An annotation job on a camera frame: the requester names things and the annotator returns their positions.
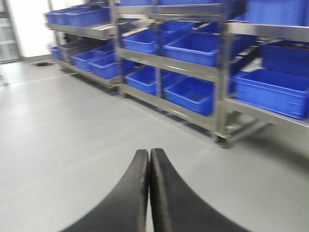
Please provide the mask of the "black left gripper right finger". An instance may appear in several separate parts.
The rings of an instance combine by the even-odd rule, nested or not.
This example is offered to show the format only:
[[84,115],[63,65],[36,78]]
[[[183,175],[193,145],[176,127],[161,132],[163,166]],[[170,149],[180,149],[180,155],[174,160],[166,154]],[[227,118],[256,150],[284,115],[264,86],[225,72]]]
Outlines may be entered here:
[[202,200],[178,174],[166,153],[150,155],[150,203],[156,232],[245,232]]

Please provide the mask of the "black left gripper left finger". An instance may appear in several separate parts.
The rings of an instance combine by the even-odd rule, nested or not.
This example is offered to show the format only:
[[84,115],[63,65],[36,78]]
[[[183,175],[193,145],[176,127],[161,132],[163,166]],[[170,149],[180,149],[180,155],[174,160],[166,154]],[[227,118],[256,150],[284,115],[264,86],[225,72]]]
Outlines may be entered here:
[[149,187],[149,154],[136,151],[128,169],[95,208],[64,232],[144,232]]

